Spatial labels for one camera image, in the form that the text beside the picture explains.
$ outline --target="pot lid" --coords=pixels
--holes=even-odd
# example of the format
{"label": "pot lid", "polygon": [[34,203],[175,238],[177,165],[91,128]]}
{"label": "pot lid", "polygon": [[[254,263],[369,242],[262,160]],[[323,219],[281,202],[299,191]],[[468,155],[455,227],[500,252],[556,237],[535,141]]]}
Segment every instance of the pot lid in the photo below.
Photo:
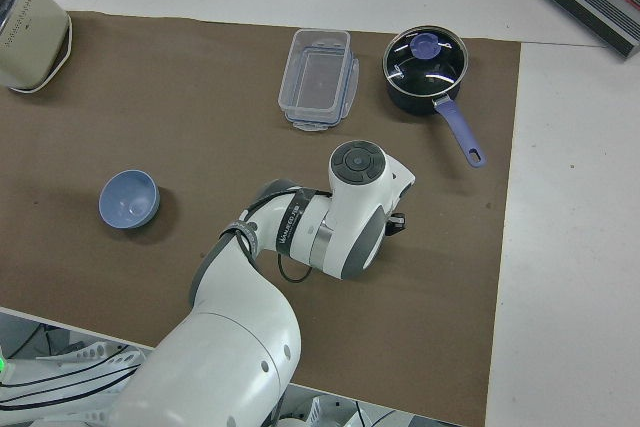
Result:
{"label": "pot lid", "polygon": [[416,27],[391,41],[383,59],[384,74],[398,90],[420,97],[445,94],[467,70],[467,49],[453,32]]}

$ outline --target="gray button pad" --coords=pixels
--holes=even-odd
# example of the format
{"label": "gray button pad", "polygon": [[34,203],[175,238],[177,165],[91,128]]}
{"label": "gray button pad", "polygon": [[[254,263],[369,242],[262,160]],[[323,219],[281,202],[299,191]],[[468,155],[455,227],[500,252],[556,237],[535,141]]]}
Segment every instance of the gray button pad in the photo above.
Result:
{"label": "gray button pad", "polygon": [[376,180],[386,165],[380,147],[364,140],[341,145],[331,156],[331,170],[343,182],[366,185]]}

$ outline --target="purple lid knob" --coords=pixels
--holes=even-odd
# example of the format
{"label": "purple lid knob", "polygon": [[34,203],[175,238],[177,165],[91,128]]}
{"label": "purple lid knob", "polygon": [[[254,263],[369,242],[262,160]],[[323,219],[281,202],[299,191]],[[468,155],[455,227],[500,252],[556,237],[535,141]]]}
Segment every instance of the purple lid knob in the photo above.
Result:
{"label": "purple lid knob", "polygon": [[438,36],[435,34],[418,34],[409,43],[411,53],[417,59],[431,60],[440,53]]}

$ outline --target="clear plastic container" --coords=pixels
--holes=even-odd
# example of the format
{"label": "clear plastic container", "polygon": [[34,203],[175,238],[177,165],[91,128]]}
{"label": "clear plastic container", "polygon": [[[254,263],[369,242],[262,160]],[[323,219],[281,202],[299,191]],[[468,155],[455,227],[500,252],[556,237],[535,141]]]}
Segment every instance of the clear plastic container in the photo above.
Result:
{"label": "clear plastic container", "polygon": [[278,104],[295,127],[325,130],[349,113],[359,70],[350,41],[340,30],[301,29],[293,36]]}

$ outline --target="white cord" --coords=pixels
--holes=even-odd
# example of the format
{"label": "white cord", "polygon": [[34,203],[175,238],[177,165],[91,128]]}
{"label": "white cord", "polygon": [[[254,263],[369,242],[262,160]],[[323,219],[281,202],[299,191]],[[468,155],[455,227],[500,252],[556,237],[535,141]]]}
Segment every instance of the white cord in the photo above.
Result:
{"label": "white cord", "polygon": [[47,76],[47,78],[44,79],[44,82],[42,82],[42,84],[40,84],[35,89],[23,90],[23,89],[14,89],[13,87],[10,87],[11,90],[13,90],[14,92],[20,92],[21,94],[33,94],[35,92],[38,92],[45,85],[47,85],[49,81],[53,79],[53,76],[56,75],[58,71],[62,68],[62,66],[65,64],[65,62],[69,59],[69,56],[71,55],[71,44],[73,41],[73,24],[71,23],[71,17],[68,14],[67,14],[67,18],[69,19],[69,41],[67,42],[67,53],[64,55],[62,60],[58,63],[56,68],[53,69],[51,73]]}

